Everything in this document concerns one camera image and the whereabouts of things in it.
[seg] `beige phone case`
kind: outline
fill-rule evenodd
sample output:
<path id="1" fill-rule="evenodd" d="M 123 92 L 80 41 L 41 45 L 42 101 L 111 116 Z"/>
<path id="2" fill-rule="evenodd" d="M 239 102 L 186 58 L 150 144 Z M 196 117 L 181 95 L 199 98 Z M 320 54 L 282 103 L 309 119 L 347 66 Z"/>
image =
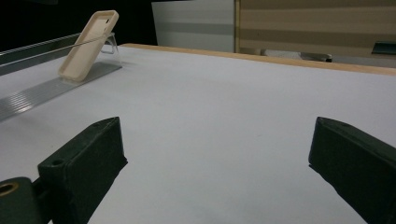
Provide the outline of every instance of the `beige phone case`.
<path id="1" fill-rule="evenodd" d="M 118 19 L 119 14 L 115 10 L 95 12 L 87 25 L 85 25 L 76 44 L 109 35 Z M 59 68 L 59 75 L 74 81 L 83 80 L 90 71 L 93 62 L 105 42 L 106 38 L 104 37 L 90 43 L 73 47 L 64 60 L 64 63 Z"/>

